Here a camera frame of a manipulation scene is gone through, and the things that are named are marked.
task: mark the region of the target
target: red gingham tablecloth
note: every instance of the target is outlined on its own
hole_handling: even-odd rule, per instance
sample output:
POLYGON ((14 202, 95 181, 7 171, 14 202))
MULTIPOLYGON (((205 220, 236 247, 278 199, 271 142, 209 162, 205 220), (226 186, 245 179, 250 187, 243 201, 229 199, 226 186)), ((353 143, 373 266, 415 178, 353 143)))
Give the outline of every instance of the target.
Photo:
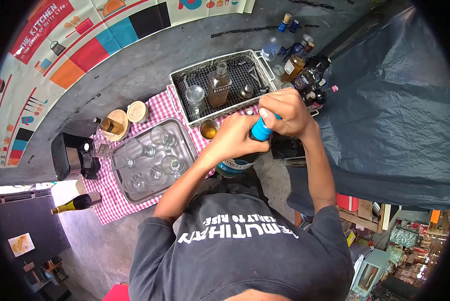
MULTIPOLYGON (((201 150, 209 143, 208 140, 201 137, 198 127, 190 128, 186 124, 183 116, 183 109, 181 108, 180 102, 178 101, 178 96, 173 86, 168 86, 165 91, 150 98, 146 105, 150 110, 149 119, 143 124, 132 123, 130 132, 127 134, 125 139, 118 142, 113 142, 113 147, 118 146, 120 143, 126 142, 128 138, 137 135, 145 129, 149 129, 160 123, 162 120, 170 117, 178 119, 185 126, 195 147, 197 148, 198 154, 200 154, 201 150)), ((253 105, 251 108, 255 114, 258 114, 258 105, 253 105)), ((245 109, 241 109, 238 112, 244 115, 245 109)), ((226 116, 219 117, 216 121, 221 124, 225 117, 226 116)), ((104 136, 98 134, 91 137, 93 139, 105 139, 104 136)), ((100 164, 101 167, 103 167, 104 164, 110 164, 110 162, 100 158, 100 164)), ((98 191, 101 194, 101 205, 95 206, 94 210, 103 225, 114 220, 119 220, 120 218, 133 212, 138 212, 139 210, 148 208, 149 206, 156 204, 161 198, 161 196, 157 196, 139 205, 132 205, 128 203, 125 200, 125 197, 121 194, 113 173, 106 171, 104 168, 99 170, 97 180, 83 179, 83 183, 87 192, 98 191)))

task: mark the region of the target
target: wire basket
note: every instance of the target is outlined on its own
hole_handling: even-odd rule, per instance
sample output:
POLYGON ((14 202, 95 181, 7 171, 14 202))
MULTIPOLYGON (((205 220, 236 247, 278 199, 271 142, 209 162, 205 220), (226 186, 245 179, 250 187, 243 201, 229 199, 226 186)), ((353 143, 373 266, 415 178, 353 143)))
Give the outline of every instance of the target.
POLYGON ((186 121, 190 127, 200 124, 206 119, 215 119, 241 108, 254 105, 260 96, 275 91, 274 79, 270 67, 261 63, 260 58, 253 50, 245 50, 217 56, 201 63, 172 72, 169 80, 178 94, 180 111, 184 112, 186 121), (224 61, 227 71, 232 79, 232 87, 228 92, 227 101, 219 107, 212 107, 208 99, 208 74, 215 71, 217 64, 224 61), (246 84, 253 87, 253 98, 243 100, 238 91, 246 84), (198 85, 205 90, 205 98, 197 116, 194 109, 190 109, 185 97, 186 89, 191 85, 198 85))

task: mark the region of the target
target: blue bottle cap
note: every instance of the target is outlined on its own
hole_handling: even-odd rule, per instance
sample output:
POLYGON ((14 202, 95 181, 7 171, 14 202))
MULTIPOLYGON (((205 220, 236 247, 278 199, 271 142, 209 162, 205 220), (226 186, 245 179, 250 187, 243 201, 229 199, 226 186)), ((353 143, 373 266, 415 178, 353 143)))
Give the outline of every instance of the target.
MULTIPOLYGON (((282 117, 278 116, 277 114, 275 114, 275 116, 277 117, 277 119, 282 119, 282 117)), ((264 124, 264 120, 260 117, 257 123, 253 125, 251 132, 253 137, 255 137, 257 140, 265 141, 274 131, 267 128, 264 124)))

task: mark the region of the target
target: concrete wall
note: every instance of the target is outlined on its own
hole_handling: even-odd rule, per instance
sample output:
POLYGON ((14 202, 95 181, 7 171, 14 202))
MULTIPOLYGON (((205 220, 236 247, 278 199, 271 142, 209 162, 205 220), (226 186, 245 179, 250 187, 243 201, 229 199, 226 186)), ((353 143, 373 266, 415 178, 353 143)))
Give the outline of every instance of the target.
POLYGON ((212 34, 276 26, 285 13, 290 13, 301 25, 319 26, 295 33, 296 41, 304 33, 314 38, 315 49, 311 54, 315 54, 369 11, 368 1, 354 2, 324 0, 324 4, 335 8, 331 10, 285 0, 257 0, 252 14, 201 19, 165 29, 128 46, 90 70, 61 97, 34 133, 19 165, 0 169, 0 185, 55 181, 50 144, 60 131, 89 136, 95 130, 91 125, 93 117, 105 116, 134 100, 163 91, 170 83, 170 72, 218 55, 258 50, 273 30, 230 33, 216 38, 211 38, 212 34))

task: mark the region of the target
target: wooden coaster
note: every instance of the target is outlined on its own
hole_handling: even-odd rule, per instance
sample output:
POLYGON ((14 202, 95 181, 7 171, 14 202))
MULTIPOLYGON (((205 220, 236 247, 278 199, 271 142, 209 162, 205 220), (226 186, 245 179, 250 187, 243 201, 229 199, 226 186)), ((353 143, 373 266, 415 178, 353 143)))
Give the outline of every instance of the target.
POLYGON ((123 110, 114 110, 113 112, 108 114, 108 118, 121 123, 123 125, 123 127, 125 128, 125 131, 122 132, 120 135, 114 135, 114 134, 103 131, 103 135, 105 135, 109 141, 112 141, 112 142, 120 141, 121 139, 123 139, 123 137, 125 137, 128 134, 128 131, 130 130, 131 123, 128 122, 128 117, 126 115, 126 112, 123 110))

